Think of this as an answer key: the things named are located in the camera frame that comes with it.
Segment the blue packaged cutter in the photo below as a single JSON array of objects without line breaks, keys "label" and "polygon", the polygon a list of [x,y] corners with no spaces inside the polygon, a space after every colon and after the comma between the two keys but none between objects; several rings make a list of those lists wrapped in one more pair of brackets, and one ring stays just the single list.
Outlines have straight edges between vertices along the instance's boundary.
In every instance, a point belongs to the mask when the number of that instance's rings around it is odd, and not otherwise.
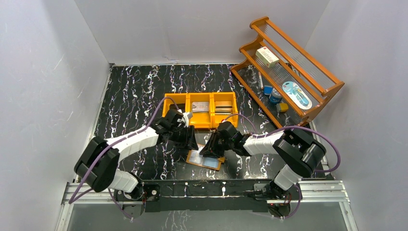
[{"label": "blue packaged cutter", "polygon": [[300,109],[308,110],[312,108],[312,101],[297,83],[286,81],[283,83],[282,89]]}]

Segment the yellow grey sharpener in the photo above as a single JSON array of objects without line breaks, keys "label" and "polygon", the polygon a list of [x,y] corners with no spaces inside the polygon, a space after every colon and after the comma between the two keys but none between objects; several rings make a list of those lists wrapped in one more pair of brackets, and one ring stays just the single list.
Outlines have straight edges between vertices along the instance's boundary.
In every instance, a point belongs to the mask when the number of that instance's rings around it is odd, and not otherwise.
[{"label": "yellow grey sharpener", "polygon": [[278,103],[276,104],[276,110],[279,113],[285,113],[289,110],[289,106],[286,103]]}]

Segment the white red box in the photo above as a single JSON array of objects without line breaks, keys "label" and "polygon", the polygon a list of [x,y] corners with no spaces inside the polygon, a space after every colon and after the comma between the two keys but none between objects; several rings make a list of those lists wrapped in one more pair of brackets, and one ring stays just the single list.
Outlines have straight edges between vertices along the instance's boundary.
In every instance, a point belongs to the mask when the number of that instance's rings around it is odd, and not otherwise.
[{"label": "white red box", "polygon": [[256,50],[255,55],[257,58],[267,67],[271,68],[276,63],[279,62],[279,58],[269,50],[268,47],[264,46]]}]

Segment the orange card holder wallet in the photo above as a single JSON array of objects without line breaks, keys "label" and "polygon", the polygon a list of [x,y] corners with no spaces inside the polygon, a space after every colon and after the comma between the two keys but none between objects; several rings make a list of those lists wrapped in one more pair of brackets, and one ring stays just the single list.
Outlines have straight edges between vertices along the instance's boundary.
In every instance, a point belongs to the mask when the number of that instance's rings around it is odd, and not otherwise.
[{"label": "orange card holder wallet", "polygon": [[215,159],[211,157],[204,157],[203,155],[199,154],[199,152],[204,148],[204,145],[198,144],[198,148],[198,150],[189,151],[186,163],[219,171],[221,169],[221,165],[225,162],[225,158],[221,157]]}]

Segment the silver card stack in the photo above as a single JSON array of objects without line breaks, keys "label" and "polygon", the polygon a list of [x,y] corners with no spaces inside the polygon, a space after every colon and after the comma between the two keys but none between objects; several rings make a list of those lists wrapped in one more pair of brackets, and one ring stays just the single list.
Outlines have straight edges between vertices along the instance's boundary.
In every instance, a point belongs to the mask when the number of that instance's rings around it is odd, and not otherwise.
[{"label": "silver card stack", "polygon": [[209,102],[192,102],[191,104],[191,111],[193,113],[208,113],[209,109]]}]

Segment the orange card stack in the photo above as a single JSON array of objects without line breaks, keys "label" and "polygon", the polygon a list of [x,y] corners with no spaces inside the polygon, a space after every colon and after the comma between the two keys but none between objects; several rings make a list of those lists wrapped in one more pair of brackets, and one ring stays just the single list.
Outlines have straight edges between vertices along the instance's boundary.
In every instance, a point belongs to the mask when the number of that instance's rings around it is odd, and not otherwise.
[{"label": "orange card stack", "polygon": [[230,115],[232,111],[232,101],[215,101],[215,114]]}]

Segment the orange three-compartment bin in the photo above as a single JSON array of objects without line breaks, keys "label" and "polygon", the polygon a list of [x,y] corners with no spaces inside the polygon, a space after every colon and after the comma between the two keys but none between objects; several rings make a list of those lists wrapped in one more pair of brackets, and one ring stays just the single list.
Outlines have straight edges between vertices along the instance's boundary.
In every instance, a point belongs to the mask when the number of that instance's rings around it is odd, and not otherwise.
[{"label": "orange three-compartment bin", "polygon": [[183,113],[192,113],[189,124],[195,128],[217,128],[227,120],[238,127],[236,94],[230,92],[166,93],[162,115],[169,109],[179,108]]}]

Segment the white pen marker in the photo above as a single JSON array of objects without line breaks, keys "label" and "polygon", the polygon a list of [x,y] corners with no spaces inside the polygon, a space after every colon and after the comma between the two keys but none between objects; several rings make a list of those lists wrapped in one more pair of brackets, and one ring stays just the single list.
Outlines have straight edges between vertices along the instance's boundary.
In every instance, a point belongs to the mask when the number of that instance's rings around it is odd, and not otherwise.
[{"label": "white pen marker", "polygon": [[263,79],[262,79],[261,72],[258,72],[258,84],[259,84],[259,88],[262,90],[264,88],[264,85],[263,85]]}]

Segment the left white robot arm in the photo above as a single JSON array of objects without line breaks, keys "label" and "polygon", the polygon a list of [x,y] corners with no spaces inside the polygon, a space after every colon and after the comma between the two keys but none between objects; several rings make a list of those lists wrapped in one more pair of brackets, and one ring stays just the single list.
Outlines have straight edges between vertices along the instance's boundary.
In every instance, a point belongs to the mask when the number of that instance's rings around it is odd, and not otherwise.
[{"label": "left white robot arm", "polygon": [[143,182],[136,175],[119,170],[118,164],[131,154],[167,141],[181,149],[197,150],[194,126],[189,124],[192,117],[191,112],[170,109],[164,117],[134,132],[107,140],[95,136],[75,164],[74,172],[97,193],[114,189],[138,196],[142,194]]}]

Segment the blue eraser block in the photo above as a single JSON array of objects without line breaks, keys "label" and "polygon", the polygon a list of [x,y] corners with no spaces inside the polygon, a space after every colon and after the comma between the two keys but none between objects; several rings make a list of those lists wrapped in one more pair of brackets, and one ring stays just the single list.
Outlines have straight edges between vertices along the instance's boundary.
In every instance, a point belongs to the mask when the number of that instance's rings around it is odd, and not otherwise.
[{"label": "blue eraser block", "polygon": [[272,93],[272,90],[273,90],[272,86],[265,85],[263,87],[263,94],[269,96]]}]

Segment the orange wooden shelf rack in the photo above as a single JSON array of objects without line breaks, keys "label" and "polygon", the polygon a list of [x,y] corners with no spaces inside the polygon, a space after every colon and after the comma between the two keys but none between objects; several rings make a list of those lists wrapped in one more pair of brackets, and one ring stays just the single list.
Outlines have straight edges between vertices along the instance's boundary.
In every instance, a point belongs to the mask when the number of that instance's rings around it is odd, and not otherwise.
[{"label": "orange wooden shelf rack", "polygon": [[[344,82],[306,52],[267,16],[252,21],[250,28],[257,33],[257,36],[253,41],[239,48],[245,60],[233,66],[231,73],[276,127],[281,128],[287,124],[283,121],[283,113],[277,112],[262,92],[255,89],[258,83],[258,72],[262,74],[264,85],[274,87],[282,95],[283,102],[288,104],[289,125],[304,126],[312,122],[344,86]],[[264,46],[280,59],[271,68],[267,68],[255,55],[256,50]],[[286,81],[299,85],[312,101],[311,109],[302,110],[289,98],[282,89]]]}]

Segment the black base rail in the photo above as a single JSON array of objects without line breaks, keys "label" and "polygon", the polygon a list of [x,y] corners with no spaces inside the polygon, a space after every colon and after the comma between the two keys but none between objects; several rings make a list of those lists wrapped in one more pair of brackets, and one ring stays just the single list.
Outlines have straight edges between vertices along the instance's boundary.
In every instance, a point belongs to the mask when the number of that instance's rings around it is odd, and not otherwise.
[{"label": "black base rail", "polygon": [[269,179],[249,180],[146,180],[140,195],[114,190],[125,205],[140,205],[143,212],[175,210],[248,210],[275,216],[289,215],[303,196],[299,184],[279,189]]}]

